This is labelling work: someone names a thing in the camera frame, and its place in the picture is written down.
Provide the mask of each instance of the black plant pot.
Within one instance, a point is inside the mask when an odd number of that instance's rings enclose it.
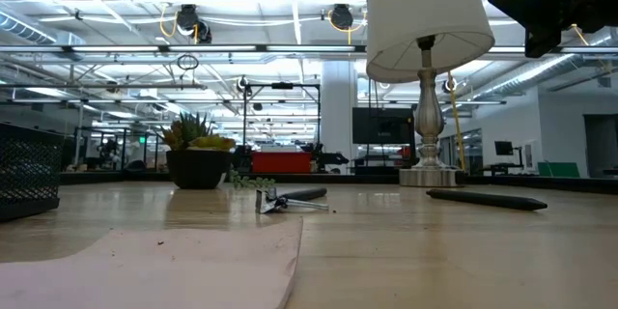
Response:
[[[232,154],[223,151],[168,151],[166,156],[170,177],[182,189],[216,188],[232,161]]]

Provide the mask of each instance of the metal lamp stand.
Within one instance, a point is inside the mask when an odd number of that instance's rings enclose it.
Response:
[[[416,187],[454,187],[457,170],[451,169],[438,158],[437,140],[444,130],[442,109],[435,94],[437,71],[432,67],[432,47],[435,36],[417,40],[422,51],[423,69],[418,72],[421,97],[414,117],[414,128],[422,136],[420,161],[410,169],[399,171],[399,184]]]

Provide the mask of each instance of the succulent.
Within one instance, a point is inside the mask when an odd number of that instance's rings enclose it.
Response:
[[[163,141],[173,151],[186,150],[189,147],[200,149],[213,149],[229,151],[233,149],[236,142],[232,139],[212,135],[212,122],[206,125],[205,115],[200,119],[200,114],[181,114],[179,121],[174,121],[170,129],[163,129]]]
[[[220,151],[230,151],[236,146],[236,141],[226,137],[219,136],[218,134],[202,136],[193,139],[189,146],[198,149],[212,149]]]
[[[271,188],[275,184],[274,179],[256,178],[255,180],[249,180],[247,177],[242,177],[239,172],[230,170],[230,183],[234,185],[234,188]]]

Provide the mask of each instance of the computer monitor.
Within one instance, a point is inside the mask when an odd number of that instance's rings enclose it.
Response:
[[[352,109],[354,144],[410,144],[414,140],[414,114],[407,109]]]
[[[496,155],[513,155],[513,143],[510,141],[495,142]]]

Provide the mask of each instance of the glass wall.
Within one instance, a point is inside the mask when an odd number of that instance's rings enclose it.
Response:
[[[440,159],[444,164],[462,168],[457,135],[440,139]],[[462,133],[465,172],[469,175],[483,175],[483,132],[474,129]]]

